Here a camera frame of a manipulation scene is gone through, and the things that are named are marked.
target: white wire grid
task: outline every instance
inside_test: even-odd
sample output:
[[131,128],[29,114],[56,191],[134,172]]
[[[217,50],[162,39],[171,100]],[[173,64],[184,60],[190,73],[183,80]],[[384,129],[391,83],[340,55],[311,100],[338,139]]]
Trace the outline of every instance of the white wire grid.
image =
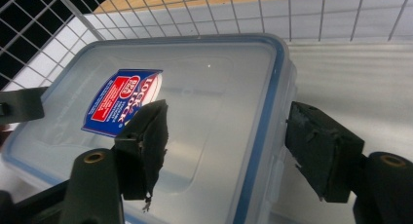
[[[25,63],[16,77],[0,75],[10,81],[5,91],[48,86],[80,49],[96,40],[171,37],[226,33],[266,32],[276,34],[287,42],[383,42],[413,39],[413,0],[250,0],[227,4],[211,4],[211,0],[161,0],[151,5],[142,0],[141,6],[133,7],[124,0],[127,9],[120,11],[114,0],[108,0],[114,11],[103,10],[100,14],[82,15],[70,0],[62,1],[75,16],[61,20],[62,27],[51,36],[49,43],[36,47],[24,38],[24,31],[37,20],[51,4],[44,4],[44,11],[31,17],[31,22],[17,34],[1,54],[13,58],[8,48],[19,37],[38,50],[37,56]],[[189,6],[191,2],[205,1],[203,6]],[[173,8],[174,4],[183,4]],[[0,13],[16,0],[0,8]]]

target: clear plastic lid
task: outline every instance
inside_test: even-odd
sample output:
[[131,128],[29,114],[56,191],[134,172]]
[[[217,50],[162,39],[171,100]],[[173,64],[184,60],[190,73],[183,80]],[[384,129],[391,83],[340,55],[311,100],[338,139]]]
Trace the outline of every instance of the clear plastic lid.
[[163,70],[158,99],[169,106],[168,153],[149,213],[144,201],[125,202],[127,220],[244,221],[265,138],[276,134],[267,126],[275,96],[285,95],[277,89],[289,66],[285,50],[265,34],[90,44],[43,95],[45,118],[21,124],[3,159],[27,179],[67,179],[78,155],[114,144],[81,130],[102,84],[119,69]]

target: red white and blue label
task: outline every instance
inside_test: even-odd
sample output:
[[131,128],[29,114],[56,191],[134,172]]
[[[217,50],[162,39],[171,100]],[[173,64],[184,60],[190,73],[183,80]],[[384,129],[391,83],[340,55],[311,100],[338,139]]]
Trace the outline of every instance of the red white and blue label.
[[82,130],[115,137],[141,106],[156,100],[161,85],[162,70],[119,70],[94,97]]

